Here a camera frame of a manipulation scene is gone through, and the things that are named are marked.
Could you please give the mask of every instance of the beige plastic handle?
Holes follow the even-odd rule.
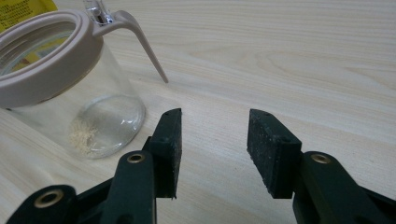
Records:
[[[157,57],[152,51],[151,46],[149,45],[149,42],[146,39],[145,34],[143,33],[142,29],[139,26],[139,23],[137,23],[137,20],[131,14],[122,10],[112,13],[111,15],[113,16],[114,21],[104,26],[99,26],[99,25],[94,26],[92,35],[94,37],[99,37],[120,28],[131,30],[137,36],[137,39],[140,41],[140,44],[143,46],[143,49],[146,51],[148,57],[151,59],[151,62],[154,64],[154,67],[157,69],[158,73],[163,78],[163,81],[165,83],[168,83],[168,78],[166,77],[166,74],[163,71],[163,68],[161,67],[160,63],[158,62]]]

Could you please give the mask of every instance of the table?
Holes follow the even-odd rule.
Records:
[[[82,7],[56,0],[59,8]],[[169,83],[133,33],[106,35],[146,105],[145,123],[119,153],[84,161],[0,111],[0,222],[31,193],[78,193],[110,178],[140,150],[161,114],[182,108],[177,200],[163,223],[295,223],[247,153],[248,111],[265,110],[302,142],[337,158],[358,184],[396,199],[395,1],[107,1],[140,22]]]

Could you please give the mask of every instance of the wood grain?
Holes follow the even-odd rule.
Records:
[[[79,1],[55,1],[59,8]],[[277,116],[303,142],[337,158],[362,186],[396,199],[395,1],[107,1],[140,22],[169,84],[132,33],[106,42],[147,108],[135,140],[84,161],[0,111],[0,222],[34,191],[82,192],[143,146],[163,112],[181,107],[177,200],[159,223],[295,223],[246,151],[248,111]]]

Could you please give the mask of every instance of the glass jar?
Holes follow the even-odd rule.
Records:
[[[137,134],[145,107],[102,35],[136,33],[167,82],[147,39],[128,13],[103,25],[77,10],[42,14],[0,34],[0,106],[75,154],[103,158]]]

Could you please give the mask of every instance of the beige lid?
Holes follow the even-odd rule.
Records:
[[[84,12],[60,10],[33,17],[0,34],[0,107],[34,105],[69,89],[96,65],[102,51],[102,35],[119,28],[137,35],[167,82],[134,17],[125,11],[112,16],[112,23],[100,26]],[[27,62],[26,58],[39,49],[44,51],[40,58]]]

